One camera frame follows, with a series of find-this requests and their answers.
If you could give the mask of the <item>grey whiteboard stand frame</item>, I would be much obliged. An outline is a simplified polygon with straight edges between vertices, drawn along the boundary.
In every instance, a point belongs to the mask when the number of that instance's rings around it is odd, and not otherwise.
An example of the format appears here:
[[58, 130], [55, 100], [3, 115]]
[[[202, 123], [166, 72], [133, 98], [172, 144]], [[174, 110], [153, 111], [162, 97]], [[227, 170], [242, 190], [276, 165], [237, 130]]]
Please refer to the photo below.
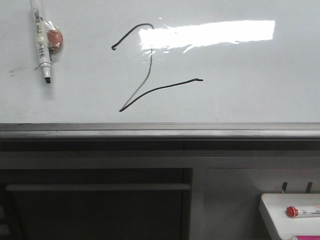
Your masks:
[[317, 140], [6, 142], [3, 240], [268, 240], [261, 196], [317, 194]]

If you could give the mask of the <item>white whiteboard with aluminium frame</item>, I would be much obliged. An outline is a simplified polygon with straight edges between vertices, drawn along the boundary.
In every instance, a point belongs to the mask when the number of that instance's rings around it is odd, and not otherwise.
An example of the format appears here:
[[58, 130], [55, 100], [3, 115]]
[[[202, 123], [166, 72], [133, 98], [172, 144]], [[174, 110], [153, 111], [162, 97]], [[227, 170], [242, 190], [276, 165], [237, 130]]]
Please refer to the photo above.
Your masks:
[[27, 0], [0, 3], [0, 138], [318, 139], [317, 0], [45, 0], [51, 83]]

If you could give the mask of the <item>red magnet taped to marker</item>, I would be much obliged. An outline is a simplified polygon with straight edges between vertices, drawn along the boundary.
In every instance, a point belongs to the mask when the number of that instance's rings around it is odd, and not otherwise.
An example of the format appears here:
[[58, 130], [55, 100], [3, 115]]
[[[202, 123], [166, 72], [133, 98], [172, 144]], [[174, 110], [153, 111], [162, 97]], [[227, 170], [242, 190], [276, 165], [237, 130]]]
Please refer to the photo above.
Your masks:
[[64, 46], [64, 37], [61, 29], [50, 20], [44, 21], [43, 24], [47, 34], [49, 51], [53, 54], [60, 52]]

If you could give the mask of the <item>pink marker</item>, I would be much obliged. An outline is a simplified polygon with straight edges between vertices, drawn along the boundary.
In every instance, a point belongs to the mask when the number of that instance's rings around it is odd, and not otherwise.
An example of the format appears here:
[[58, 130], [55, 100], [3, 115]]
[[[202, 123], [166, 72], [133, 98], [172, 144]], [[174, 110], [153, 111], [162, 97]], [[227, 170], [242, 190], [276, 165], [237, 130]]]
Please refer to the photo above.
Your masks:
[[289, 240], [320, 240], [319, 235], [294, 235]]

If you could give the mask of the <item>red-capped white marker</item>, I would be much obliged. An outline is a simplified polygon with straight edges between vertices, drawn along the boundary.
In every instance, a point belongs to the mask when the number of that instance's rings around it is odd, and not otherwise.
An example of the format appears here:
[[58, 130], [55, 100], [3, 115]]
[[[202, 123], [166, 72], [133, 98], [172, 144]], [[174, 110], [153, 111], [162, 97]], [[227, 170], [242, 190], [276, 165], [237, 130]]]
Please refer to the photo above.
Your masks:
[[319, 205], [288, 206], [285, 210], [289, 218], [316, 218], [320, 216]]

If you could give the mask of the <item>white marker tray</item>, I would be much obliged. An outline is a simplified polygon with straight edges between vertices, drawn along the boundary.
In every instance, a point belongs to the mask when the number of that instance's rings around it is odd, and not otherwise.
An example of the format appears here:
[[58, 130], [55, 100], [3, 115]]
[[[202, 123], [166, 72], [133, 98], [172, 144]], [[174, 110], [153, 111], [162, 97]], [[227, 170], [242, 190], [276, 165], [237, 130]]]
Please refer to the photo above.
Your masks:
[[319, 217], [287, 216], [287, 207], [319, 206], [319, 193], [263, 193], [259, 211], [272, 240], [288, 240], [293, 236], [319, 236]]

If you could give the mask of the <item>white black-tipped whiteboard marker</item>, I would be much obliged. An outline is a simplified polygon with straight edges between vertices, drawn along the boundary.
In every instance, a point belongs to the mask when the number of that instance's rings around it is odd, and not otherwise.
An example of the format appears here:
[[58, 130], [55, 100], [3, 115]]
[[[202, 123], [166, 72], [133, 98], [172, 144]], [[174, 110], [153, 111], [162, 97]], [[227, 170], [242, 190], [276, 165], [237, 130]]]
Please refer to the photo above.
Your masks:
[[35, 41], [39, 67], [47, 84], [51, 83], [52, 61], [49, 51], [48, 31], [45, 24], [45, 12], [41, 0], [30, 0], [32, 22], [35, 30]]

